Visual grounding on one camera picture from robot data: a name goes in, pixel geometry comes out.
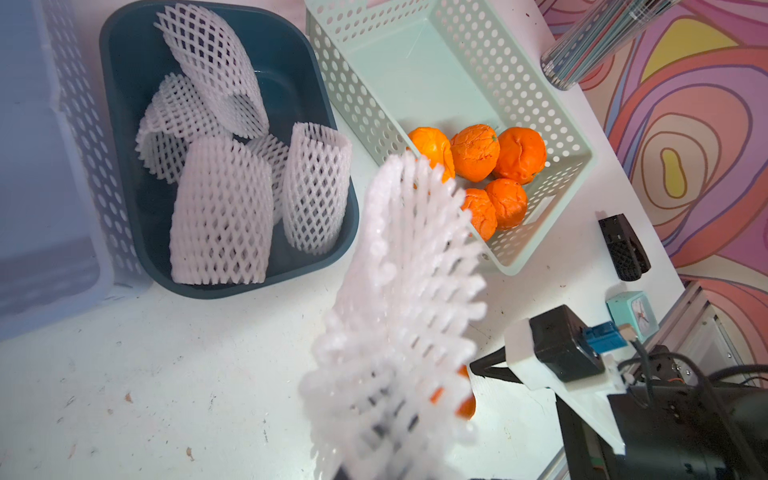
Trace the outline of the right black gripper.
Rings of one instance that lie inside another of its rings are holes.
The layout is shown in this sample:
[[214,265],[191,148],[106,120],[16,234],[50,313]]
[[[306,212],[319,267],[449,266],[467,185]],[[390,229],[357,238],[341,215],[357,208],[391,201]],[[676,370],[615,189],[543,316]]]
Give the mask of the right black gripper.
[[[522,381],[506,363],[504,347],[469,364],[475,375]],[[616,454],[565,402],[556,401],[568,469],[573,479],[756,479],[711,403],[694,387],[657,387],[655,407],[628,394],[611,395],[625,444]]]

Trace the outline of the white foam net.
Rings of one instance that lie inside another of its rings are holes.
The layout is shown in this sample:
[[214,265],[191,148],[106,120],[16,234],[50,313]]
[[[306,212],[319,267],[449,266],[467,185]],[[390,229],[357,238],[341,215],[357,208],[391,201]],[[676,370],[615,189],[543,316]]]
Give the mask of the white foam net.
[[263,159],[271,168],[273,194],[273,223],[282,219],[283,178],[289,154],[289,147],[272,134],[252,139],[246,147],[251,153]]
[[195,140],[187,152],[171,220],[173,281],[264,282],[273,226],[270,165],[237,140]]
[[155,27],[227,131],[246,139],[269,133],[255,70],[238,36],[221,16],[202,6],[177,3],[157,14]]
[[293,126],[283,174],[282,222],[288,243],[322,255],[340,234],[351,179],[352,143],[310,122]]
[[174,184],[180,179],[189,146],[202,137],[231,133],[206,106],[191,79],[165,76],[145,110],[135,138],[135,151],[156,178]]
[[371,181],[357,243],[299,393],[318,479],[456,479],[476,429],[458,415],[465,335],[485,317],[464,191],[413,152]]

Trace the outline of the long netted orange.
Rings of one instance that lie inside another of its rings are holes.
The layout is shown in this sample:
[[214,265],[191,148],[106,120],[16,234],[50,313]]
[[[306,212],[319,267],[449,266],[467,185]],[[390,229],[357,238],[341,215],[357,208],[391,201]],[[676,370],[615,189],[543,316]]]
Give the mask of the long netted orange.
[[[466,365],[462,365],[458,369],[458,374],[460,376],[463,376],[466,379],[470,379],[469,371]],[[440,397],[442,396],[442,393],[443,393],[442,388],[439,388],[438,390],[436,390],[431,397],[431,402],[433,404],[437,404],[439,402]],[[464,420],[471,420],[472,417],[475,415],[475,412],[476,412],[476,398],[473,393],[470,393],[470,395],[456,409],[455,415]]]

